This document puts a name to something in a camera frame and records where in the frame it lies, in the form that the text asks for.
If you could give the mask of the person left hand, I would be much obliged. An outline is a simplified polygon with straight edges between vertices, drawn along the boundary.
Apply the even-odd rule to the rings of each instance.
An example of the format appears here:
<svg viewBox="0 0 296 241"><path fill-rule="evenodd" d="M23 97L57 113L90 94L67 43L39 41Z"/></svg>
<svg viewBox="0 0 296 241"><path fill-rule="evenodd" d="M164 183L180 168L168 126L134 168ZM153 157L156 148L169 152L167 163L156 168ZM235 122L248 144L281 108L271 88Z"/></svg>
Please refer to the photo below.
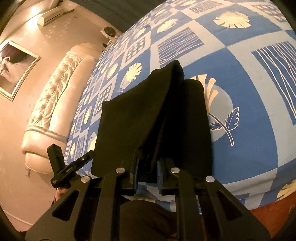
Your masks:
<svg viewBox="0 0 296 241"><path fill-rule="evenodd" d="M65 187L57 188L52 204L56 203L67 191L68 191L68 188L65 188Z"/></svg>

